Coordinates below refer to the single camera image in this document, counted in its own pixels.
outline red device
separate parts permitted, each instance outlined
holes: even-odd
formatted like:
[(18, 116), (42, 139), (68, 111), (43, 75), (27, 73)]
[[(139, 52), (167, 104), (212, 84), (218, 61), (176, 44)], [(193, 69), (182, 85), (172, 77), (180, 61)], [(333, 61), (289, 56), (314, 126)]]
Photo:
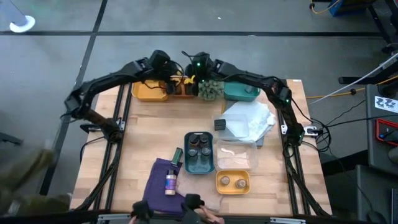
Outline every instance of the red device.
[(395, 131), (398, 131), (398, 123), (394, 123), (385, 119), (376, 120), (376, 138), (379, 141), (384, 141), (393, 146), (398, 146), (398, 138), (397, 141), (386, 141), (385, 138), (382, 138), (383, 134), (387, 133), (386, 135), (390, 135)]

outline yellow tray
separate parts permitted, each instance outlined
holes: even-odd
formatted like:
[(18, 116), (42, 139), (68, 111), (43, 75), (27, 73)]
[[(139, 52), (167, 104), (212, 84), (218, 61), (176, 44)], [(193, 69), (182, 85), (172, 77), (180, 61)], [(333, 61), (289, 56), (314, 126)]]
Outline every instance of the yellow tray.
[[(227, 176), (229, 177), (229, 184), (223, 185), (221, 184), (221, 178)], [(236, 187), (235, 182), (239, 179), (244, 179), (246, 181), (246, 187), (243, 189), (239, 189)], [(250, 191), (250, 178), (249, 173), (245, 170), (221, 170), (216, 174), (216, 186), (217, 191), (220, 194), (247, 194)]]
[[(145, 83), (149, 87), (156, 87), (160, 85), (159, 82), (152, 80), (147, 80)], [(136, 82), (133, 84), (131, 94), (141, 101), (165, 101), (169, 97), (167, 96), (165, 90), (161, 88), (150, 89), (141, 82)]]

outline wooden table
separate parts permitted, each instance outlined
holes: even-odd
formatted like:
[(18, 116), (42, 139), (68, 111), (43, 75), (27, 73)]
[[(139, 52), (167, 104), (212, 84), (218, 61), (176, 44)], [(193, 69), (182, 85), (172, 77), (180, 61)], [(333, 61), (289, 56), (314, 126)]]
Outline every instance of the wooden table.
[[(301, 80), (287, 80), (293, 98), (302, 111), (309, 116)], [(127, 87), (123, 94), (125, 102)], [(118, 88), (99, 94), (96, 111), (104, 117), (112, 117)], [(257, 100), (276, 110), (262, 91)], [(157, 157), (173, 157), (176, 147), (183, 148), (183, 137), (190, 131), (213, 132), (214, 114), (221, 113), (224, 99), (207, 102), (198, 98), (169, 98), (164, 102), (142, 102), (132, 98), (129, 118), (124, 136), (118, 178), (112, 202), (113, 212), (130, 212), (131, 205), (142, 200), (147, 179)], [(297, 120), (308, 126), (307, 121), (295, 108)], [(282, 156), (278, 123), (267, 133), (264, 146), (258, 150), (258, 168), (251, 175), (251, 191), (247, 195), (225, 195), (220, 214), (266, 215), (289, 217), (292, 215), (287, 174)], [(102, 133), (91, 133), (88, 141), (101, 137)], [(305, 137), (304, 141), (315, 144)], [(76, 181), (71, 208), (79, 206), (97, 184), (104, 157), (106, 141), (86, 146), (83, 161)], [(312, 147), (300, 146), (302, 167), (306, 185), (318, 203), (331, 213), (318, 152)], [(100, 208), (104, 208), (108, 186), (103, 191)], [(298, 210), (303, 213), (299, 188), (296, 186)]]

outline floor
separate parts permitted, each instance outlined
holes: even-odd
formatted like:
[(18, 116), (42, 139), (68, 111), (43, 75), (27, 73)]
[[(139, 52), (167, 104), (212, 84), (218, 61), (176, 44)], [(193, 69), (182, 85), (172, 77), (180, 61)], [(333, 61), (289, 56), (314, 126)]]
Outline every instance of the floor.
[[(98, 17), (102, 5), (103, 17)], [(0, 166), (30, 151), (51, 148), (65, 112), (63, 100), (75, 82), (119, 70), (125, 63), (166, 51), (182, 65), (190, 54), (279, 78), (302, 79), (307, 96), (324, 95), (342, 86), (340, 76), (363, 76), (386, 59), (385, 42), (368, 11), (332, 17), (311, 13), (308, 0), (14, 0), (36, 19), (27, 35), (8, 32), (0, 13), (0, 131), (24, 140), (22, 147), (3, 144)], [(316, 9), (327, 7), (316, 3)], [(375, 8), (387, 30), (389, 12)], [(325, 123), (364, 99), (329, 98), (310, 106), (311, 116)], [(340, 120), (365, 117), (364, 105)], [(79, 150), (86, 134), (80, 122), (69, 124), (49, 194), (72, 192), (79, 170)], [(338, 157), (366, 148), (365, 123), (331, 130)], [(321, 155), (322, 162), (330, 160)], [(38, 192), (42, 175), (21, 192)]]

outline green container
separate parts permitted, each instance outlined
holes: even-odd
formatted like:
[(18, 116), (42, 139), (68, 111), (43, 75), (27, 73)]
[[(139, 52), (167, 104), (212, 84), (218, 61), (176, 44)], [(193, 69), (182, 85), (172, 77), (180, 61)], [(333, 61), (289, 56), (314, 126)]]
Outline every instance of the green container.
[[(208, 142), (206, 146), (191, 146), (189, 143), (189, 137), (191, 134), (206, 134), (208, 136)], [(210, 155), (203, 159), (201, 155), (201, 150), (203, 147), (208, 147), (210, 149)], [(194, 148), (198, 151), (197, 158), (194, 159), (188, 155), (190, 148)], [(184, 164), (185, 170), (190, 174), (209, 174), (214, 170), (214, 160), (213, 160), (213, 136), (208, 132), (195, 131), (187, 133), (184, 137)]]
[(224, 84), (224, 98), (226, 100), (247, 101), (251, 102), (260, 95), (260, 89), (252, 87), (248, 93), (248, 86), (238, 82), (228, 82)]

